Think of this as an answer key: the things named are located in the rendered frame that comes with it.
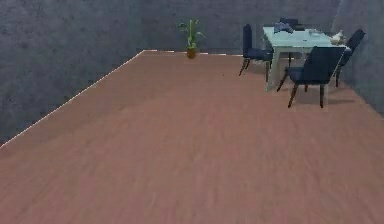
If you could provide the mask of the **green house plant brown pot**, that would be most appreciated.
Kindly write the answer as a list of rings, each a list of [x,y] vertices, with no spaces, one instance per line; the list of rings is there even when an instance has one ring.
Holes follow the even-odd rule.
[[[186,33],[187,44],[186,44],[186,56],[189,59],[194,59],[196,57],[197,49],[197,36],[204,36],[200,31],[196,30],[196,26],[199,24],[198,19],[190,19],[188,23],[181,22],[178,25],[178,29],[181,32]]]

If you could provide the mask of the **dark blue dining chair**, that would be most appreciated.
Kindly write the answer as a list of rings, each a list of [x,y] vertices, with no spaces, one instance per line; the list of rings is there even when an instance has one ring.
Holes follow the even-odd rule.
[[[243,41],[242,41],[242,57],[243,64],[239,71],[242,75],[243,71],[249,67],[252,60],[262,61],[266,63],[265,79],[269,81],[269,70],[271,69],[273,51],[268,49],[254,48],[252,45],[252,27],[246,24],[242,28]]]
[[[310,85],[318,86],[320,89],[319,105],[324,107],[325,86],[330,82],[340,59],[344,54],[344,47],[318,47],[315,46],[309,53],[301,67],[287,66],[281,79],[277,92],[280,91],[287,77],[294,86],[288,102],[288,108],[292,107],[298,87],[303,85],[308,90]]]
[[[342,68],[347,64],[351,56],[353,55],[355,49],[358,47],[358,45],[361,43],[362,39],[366,33],[362,29],[357,29],[353,35],[348,39],[346,42],[347,48],[345,49],[345,52],[337,66],[336,72],[335,72],[335,86],[339,86],[339,77],[342,71]]]
[[[305,27],[297,19],[293,18],[281,18],[280,22],[289,24],[292,29],[295,31],[304,31]]]

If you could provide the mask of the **pale white dining table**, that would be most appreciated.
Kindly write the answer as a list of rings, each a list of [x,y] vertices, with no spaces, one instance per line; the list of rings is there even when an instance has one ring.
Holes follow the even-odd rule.
[[[280,54],[286,52],[298,52],[301,54],[310,53],[313,47],[334,47],[331,38],[324,33],[310,35],[309,30],[274,32],[273,27],[265,26],[263,28],[264,36],[273,48],[273,58],[271,68],[268,74],[268,81],[265,90],[271,91],[278,85],[280,80]]]

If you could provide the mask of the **blue crumpled cloth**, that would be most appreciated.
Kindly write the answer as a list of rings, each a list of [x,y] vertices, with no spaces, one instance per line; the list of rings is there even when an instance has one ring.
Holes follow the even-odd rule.
[[[284,23],[284,22],[277,22],[274,24],[274,32],[279,33],[279,32],[287,32],[292,34],[294,32],[294,29],[291,27],[289,23]]]

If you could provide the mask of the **cream white teapot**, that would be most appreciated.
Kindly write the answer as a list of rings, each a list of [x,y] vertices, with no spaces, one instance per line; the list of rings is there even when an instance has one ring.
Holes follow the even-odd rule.
[[[330,37],[330,42],[333,45],[344,45],[345,44],[345,36],[344,32],[340,30],[338,33]]]

